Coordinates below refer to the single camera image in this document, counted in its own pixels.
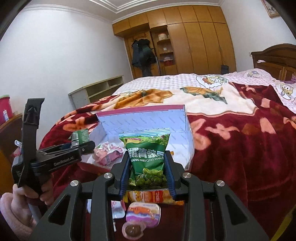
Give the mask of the person's left hand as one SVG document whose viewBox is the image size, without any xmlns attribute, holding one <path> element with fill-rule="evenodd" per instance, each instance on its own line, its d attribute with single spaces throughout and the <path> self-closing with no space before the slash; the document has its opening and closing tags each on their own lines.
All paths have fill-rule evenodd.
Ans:
<svg viewBox="0 0 296 241">
<path fill-rule="evenodd" d="M 39 199 L 46 206 L 52 205 L 53 182 L 49 179 L 41 187 L 42 194 L 38 195 L 28 186 L 13 185 L 12 193 L 1 196 L 1 240 L 28 240 L 36 226 L 27 202 L 28 198 Z"/>
</svg>

